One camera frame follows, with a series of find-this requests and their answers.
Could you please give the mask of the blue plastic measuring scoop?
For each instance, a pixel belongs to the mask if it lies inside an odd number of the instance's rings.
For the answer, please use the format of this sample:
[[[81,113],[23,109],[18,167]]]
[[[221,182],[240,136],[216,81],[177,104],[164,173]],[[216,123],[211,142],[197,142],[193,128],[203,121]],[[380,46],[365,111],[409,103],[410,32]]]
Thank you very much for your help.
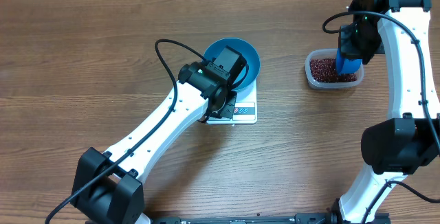
[[[361,66],[362,59],[350,59],[342,55],[341,49],[337,50],[335,70],[338,75],[354,74]]]

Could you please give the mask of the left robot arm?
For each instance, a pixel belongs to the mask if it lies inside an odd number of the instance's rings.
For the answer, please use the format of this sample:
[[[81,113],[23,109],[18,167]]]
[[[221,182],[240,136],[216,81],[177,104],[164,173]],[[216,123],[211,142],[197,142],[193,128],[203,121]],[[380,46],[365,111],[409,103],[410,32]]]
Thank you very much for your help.
[[[154,165],[192,123],[221,115],[247,72],[245,63],[184,65],[166,99],[134,131],[103,153],[89,148],[81,156],[69,202],[94,223],[150,223],[144,183]]]

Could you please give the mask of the white digital kitchen scale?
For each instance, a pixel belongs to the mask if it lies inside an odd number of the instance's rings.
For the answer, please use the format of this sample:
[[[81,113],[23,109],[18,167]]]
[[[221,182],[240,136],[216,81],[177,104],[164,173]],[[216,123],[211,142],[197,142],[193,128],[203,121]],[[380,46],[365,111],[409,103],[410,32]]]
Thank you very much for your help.
[[[209,117],[208,124],[255,124],[258,120],[257,84],[252,84],[240,90],[236,95],[236,102],[232,110],[232,118]]]

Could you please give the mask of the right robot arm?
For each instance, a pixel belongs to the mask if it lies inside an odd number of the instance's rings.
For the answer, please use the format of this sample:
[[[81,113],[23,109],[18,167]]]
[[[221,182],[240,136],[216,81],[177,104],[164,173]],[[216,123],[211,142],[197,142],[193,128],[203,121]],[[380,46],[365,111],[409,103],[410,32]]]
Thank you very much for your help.
[[[338,30],[344,61],[386,57],[384,122],[361,138],[362,169],[332,207],[332,223],[386,223],[376,211],[391,190],[439,155],[439,99],[430,61],[431,0],[352,0],[350,25]]]

